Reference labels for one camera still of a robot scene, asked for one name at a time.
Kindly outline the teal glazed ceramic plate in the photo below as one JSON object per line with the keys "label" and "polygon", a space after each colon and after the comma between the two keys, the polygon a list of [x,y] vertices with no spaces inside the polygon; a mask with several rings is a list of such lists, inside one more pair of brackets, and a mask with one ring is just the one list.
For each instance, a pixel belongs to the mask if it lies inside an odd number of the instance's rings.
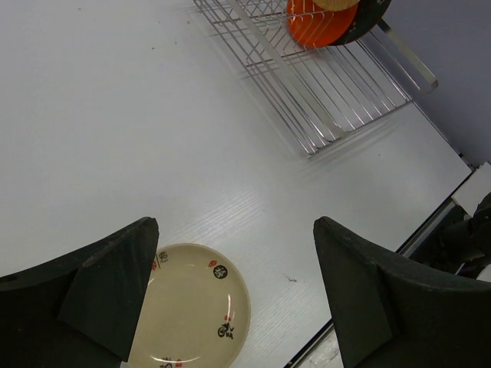
{"label": "teal glazed ceramic plate", "polygon": [[383,18],[390,4],[391,0],[360,0],[352,23],[331,46],[349,44],[366,35]]}

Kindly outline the orange plastic plate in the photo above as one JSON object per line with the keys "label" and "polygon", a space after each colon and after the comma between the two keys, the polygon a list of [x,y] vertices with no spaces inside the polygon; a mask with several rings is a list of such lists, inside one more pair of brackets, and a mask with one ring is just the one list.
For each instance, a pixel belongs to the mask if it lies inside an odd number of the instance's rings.
{"label": "orange plastic plate", "polygon": [[313,1],[288,1],[286,24],[301,46],[322,48],[339,39],[352,23],[358,4],[344,11],[325,11]]}

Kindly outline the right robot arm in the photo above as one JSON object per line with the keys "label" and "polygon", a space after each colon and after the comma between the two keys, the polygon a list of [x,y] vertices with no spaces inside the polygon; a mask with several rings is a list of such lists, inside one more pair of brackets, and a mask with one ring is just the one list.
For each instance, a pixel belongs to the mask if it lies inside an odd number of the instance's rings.
{"label": "right robot arm", "polygon": [[490,194],[473,216],[443,228],[438,234],[436,269],[477,279],[490,265]]}

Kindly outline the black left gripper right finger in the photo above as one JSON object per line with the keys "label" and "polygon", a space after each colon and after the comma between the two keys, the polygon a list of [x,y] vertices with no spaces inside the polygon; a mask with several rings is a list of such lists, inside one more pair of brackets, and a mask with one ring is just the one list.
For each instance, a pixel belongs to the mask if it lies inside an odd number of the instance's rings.
{"label": "black left gripper right finger", "polygon": [[315,248],[346,367],[488,367],[490,285],[376,245],[331,218]]}

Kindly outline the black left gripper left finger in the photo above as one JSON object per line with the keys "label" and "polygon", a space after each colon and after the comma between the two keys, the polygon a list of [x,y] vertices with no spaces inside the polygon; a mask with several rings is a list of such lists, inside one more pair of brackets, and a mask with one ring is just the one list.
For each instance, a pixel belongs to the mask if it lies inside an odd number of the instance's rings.
{"label": "black left gripper left finger", "polygon": [[141,218],[95,243],[1,278],[3,367],[128,361],[159,239]]}

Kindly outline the woven bamboo round plate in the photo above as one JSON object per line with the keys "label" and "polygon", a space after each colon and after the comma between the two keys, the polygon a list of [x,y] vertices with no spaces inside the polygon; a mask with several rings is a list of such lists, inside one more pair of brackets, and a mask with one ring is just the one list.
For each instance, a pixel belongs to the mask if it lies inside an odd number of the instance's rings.
{"label": "woven bamboo round plate", "polygon": [[313,0],[319,8],[329,12],[340,12],[354,7],[360,0]]}

